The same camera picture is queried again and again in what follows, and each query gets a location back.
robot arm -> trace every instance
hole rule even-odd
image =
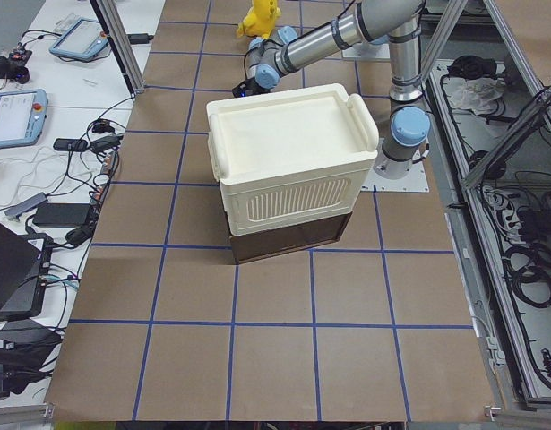
[[[425,0],[363,0],[355,11],[297,37],[290,27],[271,39],[255,39],[248,52],[248,79],[236,97],[275,88],[280,78],[363,40],[389,35],[392,60],[391,97],[408,102],[421,96],[418,65],[418,14]]]

tiled floor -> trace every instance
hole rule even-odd
[[[280,23],[339,1],[280,0]],[[249,0],[168,0],[47,399],[59,420],[476,421],[493,403],[432,175],[362,193],[342,239],[233,264],[205,105],[243,80]],[[339,56],[379,129],[388,64]]]

beige container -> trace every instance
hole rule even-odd
[[[235,236],[350,213],[376,158],[376,124],[339,84],[213,101],[207,114]]]

gray floor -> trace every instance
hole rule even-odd
[[[0,56],[16,47],[45,0],[0,0]]]

yellow stuffed animal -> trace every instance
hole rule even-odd
[[[268,39],[280,16],[281,10],[277,7],[277,0],[252,0],[251,9],[237,25],[236,34],[239,38],[245,34]]]

